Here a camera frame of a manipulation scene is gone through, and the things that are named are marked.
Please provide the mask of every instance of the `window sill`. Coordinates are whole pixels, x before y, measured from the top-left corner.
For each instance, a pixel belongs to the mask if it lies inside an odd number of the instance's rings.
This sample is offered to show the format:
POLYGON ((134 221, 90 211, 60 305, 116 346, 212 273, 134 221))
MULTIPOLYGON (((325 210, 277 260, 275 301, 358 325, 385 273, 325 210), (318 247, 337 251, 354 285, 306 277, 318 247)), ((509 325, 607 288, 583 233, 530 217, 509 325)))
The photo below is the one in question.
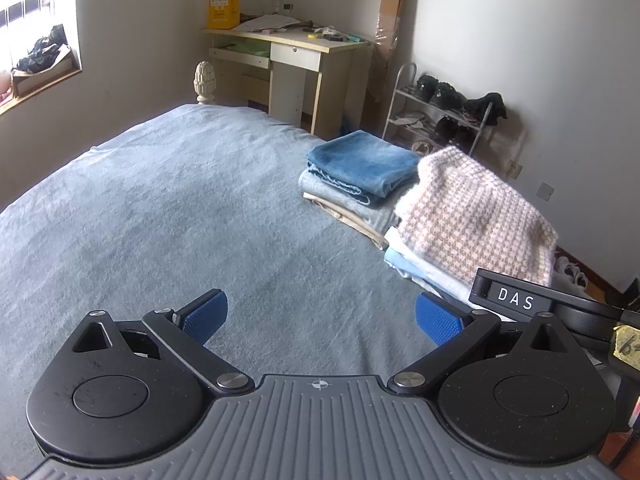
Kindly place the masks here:
POLYGON ((36 88, 34 91, 29 92, 27 95, 23 95, 22 97, 13 97, 11 99, 9 99, 7 102, 3 103, 0 105, 0 116, 2 114, 7 113, 9 110, 11 110, 12 108, 17 107, 18 105, 20 105, 21 103, 28 101, 29 99, 31 99, 32 97, 38 95, 41 92, 44 92, 45 90, 48 90, 49 88, 52 88, 53 86, 57 85, 58 83, 62 83, 63 81, 66 81, 67 79, 79 74, 82 72, 82 69, 80 68, 76 68, 73 69, 71 72, 67 72, 66 74, 61 75, 60 77, 57 77, 56 79, 53 79, 52 81, 49 81, 46 85, 41 86, 40 88, 36 88))

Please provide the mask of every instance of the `wall switch plate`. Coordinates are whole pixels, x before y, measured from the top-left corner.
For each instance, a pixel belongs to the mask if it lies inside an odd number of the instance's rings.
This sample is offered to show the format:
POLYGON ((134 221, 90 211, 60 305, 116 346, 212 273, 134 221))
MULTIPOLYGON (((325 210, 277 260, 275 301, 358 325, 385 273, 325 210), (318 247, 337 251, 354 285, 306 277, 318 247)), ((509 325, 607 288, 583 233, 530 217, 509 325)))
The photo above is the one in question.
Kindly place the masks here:
POLYGON ((542 184, 540 184, 536 196, 539 196, 545 202, 549 202, 549 199, 551 198, 551 195, 553 195, 554 191, 555 189, 553 189, 549 184, 543 182, 542 184))
POLYGON ((522 166, 515 162, 514 160, 509 161, 509 165, 507 166, 507 176, 516 180, 520 176, 520 172, 522 171, 522 166))

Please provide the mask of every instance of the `metal shoe rack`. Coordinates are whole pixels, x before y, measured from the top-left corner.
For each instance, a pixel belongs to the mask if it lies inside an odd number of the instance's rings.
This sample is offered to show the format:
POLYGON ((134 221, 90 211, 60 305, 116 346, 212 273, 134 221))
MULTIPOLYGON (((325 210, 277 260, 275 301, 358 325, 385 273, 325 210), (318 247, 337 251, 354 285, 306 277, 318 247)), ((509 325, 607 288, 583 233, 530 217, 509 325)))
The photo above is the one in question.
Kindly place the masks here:
POLYGON ((493 103, 489 103, 489 106, 487 107, 486 112, 484 113, 484 117, 482 118, 481 123, 478 124, 476 122, 469 121, 468 119, 464 118, 460 113, 457 113, 453 110, 443 110, 442 108, 439 108, 431 103, 428 103, 420 99, 416 95, 416 89, 415 89, 415 77, 417 75, 417 72, 418 72, 418 67, 416 66, 415 63, 405 63, 400 67, 400 70, 398 71, 398 76, 396 77, 396 86, 394 88, 394 94, 393 94, 393 97, 391 98, 391 104, 389 105, 389 113, 386 116, 385 129, 382 133, 382 138, 385 139, 386 134, 388 133, 389 125, 393 124, 398 128, 407 129, 409 132, 414 134, 414 136, 418 137, 420 140, 424 140, 425 142, 431 145, 434 151, 440 150, 444 148, 444 145, 439 144, 435 140, 433 140, 433 131, 434 131, 435 123, 437 122, 437 120, 439 120, 442 116, 447 116, 457 121, 458 124, 466 126, 467 128, 470 128, 471 130, 476 132, 476 137, 471 146, 471 149, 468 152, 469 155, 473 155, 473 152, 476 150, 476 146, 478 145, 478 141, 481 139, 482 134, 484 134, 484 131, 486 130, 486 121, 493 107, 493 103), (408 78, 409 84, 403 83, 403 81, 407 81, 407 79, 405 78, 405 75, 410 76, 408 78), (396 104, 396 100, 398 98, 399 100, 402 101, 402 108, 399 112, 394 112, 394 105, 396 104), (439 114, 439 117, 437 117, 436 120, 434 120, 434 119, 431 119, 431 117, 427 114, 425 119, 421 121, 422 127, 416 127, 416 126, 413 126, 412 124, 403 124, 401 120, 408 113, 407 105, 409 104, 409 102, 418 103, 421 107, 427 108, 430 112, 436 112, 437 114, 439 114))

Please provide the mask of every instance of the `desk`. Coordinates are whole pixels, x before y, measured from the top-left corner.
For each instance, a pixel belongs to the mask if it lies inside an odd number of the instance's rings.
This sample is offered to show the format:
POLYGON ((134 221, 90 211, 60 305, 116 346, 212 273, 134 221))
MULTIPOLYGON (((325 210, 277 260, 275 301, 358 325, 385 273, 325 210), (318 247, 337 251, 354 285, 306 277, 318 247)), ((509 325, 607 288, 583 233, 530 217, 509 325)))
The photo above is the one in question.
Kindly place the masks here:
POLYGON ((255 70, 268 71, 269 115, 283 122, 300 126, 305 93, 306 72, 316 72, 318 82, 314 88, 311 133, 322 139, 334 139, 340 133, 342 116, 349 124, 359 127, 369 77, 372 44, 328 40, 311 40, 306 32, 262 34, 233 30, 204 29, 212 36, 209 55, 218 73, 218 89, 241 96, 242 68, 220 69, 220 63, 229 61, 255 70), (269 57, 243 54, 225 49, 237 38, 264 42, 269 57))

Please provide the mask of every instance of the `bedpost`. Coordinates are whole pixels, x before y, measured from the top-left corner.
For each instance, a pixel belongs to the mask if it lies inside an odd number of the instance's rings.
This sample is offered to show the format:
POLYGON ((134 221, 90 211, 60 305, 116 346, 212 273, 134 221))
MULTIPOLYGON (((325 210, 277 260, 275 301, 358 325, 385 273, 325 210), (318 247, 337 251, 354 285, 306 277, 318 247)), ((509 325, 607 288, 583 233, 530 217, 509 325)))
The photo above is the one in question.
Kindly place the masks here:
POLYGON ((201 61, 196 67, 196 75, 193 80, 193 89, 198 94, 198 102, 201 105, 213 104, 213 92, 216 89, 216 73, 209 61, 201 61))

